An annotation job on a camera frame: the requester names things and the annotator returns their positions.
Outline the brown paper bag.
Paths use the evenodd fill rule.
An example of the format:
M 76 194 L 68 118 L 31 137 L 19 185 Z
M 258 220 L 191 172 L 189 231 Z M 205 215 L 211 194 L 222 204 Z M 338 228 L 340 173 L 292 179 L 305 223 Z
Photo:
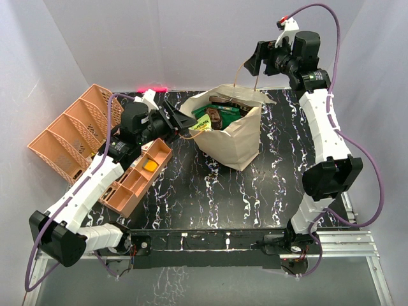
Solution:
M 248 106 L 247 115 L 238 119 L 226 128 L 211 131 L 189 129 L 190 139 L 199 149 L 217 162 L 235 170 L 244 170 L 259 154 L 261 136 L 261 111 L 263 105 L 273 101 L 257 89 L 258 81 L 252 87 L 233 84 L 222 84 L 205 92 L 188 98 L 180 111 L 194 117 L 193 111 L 210 102 L 211 97 L 236 102 Z

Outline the brown kettle chips bag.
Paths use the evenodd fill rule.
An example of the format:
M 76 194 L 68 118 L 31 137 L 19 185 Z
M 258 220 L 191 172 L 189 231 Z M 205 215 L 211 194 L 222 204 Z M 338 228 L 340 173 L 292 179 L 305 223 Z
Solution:
M 245 117 L 252 110 L 252 106 L 249 106 L 234 98 L 211 96 L 209 97 L 209 101 L 213 105 L 237 108 L 239 109 L 241 117 Z

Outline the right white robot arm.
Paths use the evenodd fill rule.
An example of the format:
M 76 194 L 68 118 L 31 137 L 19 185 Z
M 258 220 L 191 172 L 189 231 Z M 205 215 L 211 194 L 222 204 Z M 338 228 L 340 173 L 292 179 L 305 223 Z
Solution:
M 318 216 L 332 201 L 347 191 L 363 168 L 363 161 L 353 157 L 345 141 L 336 133 L 329 93 L 327 71 L 318 67 L 320 36 L 312 31 L 284 31 L 276 40 L 259 41 L 253 55 L 244 63 L 252 76 L 265 65 L 267 76 L 283 74 L 296 93 L 312 135 L 315 163 L 302 175 L 305 194 L 279 241 L 293 253 L 313 241 Z

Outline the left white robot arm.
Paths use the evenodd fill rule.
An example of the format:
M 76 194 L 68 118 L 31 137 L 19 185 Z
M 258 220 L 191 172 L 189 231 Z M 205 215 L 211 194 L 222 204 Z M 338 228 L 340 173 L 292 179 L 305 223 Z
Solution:
M 167 102 L 153 110 L 142 102 L 128 104 L 121 122 L 108 132 L 106 142 L 72 188 L 46 212 L 35 211 L 30 216 L 34 248 L 65 267 L 74 265 L 84 253 L 99 249 L 127 253 L 132 239 L 122 226 L 104 224 L 87 229 L 81 226 L 83 220 L 141 155 L 143 145 L 158 138 L 171 143 L 196 123 Z

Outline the green snack bag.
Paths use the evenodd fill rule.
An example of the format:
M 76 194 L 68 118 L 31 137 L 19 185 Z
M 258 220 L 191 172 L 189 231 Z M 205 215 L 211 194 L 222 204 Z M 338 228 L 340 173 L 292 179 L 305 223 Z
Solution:
M 232 106 L 207 104 L 192 111 L 197 121 L 208 116 L 212 130 L 223 130 L 241 118 L 240 110 Z

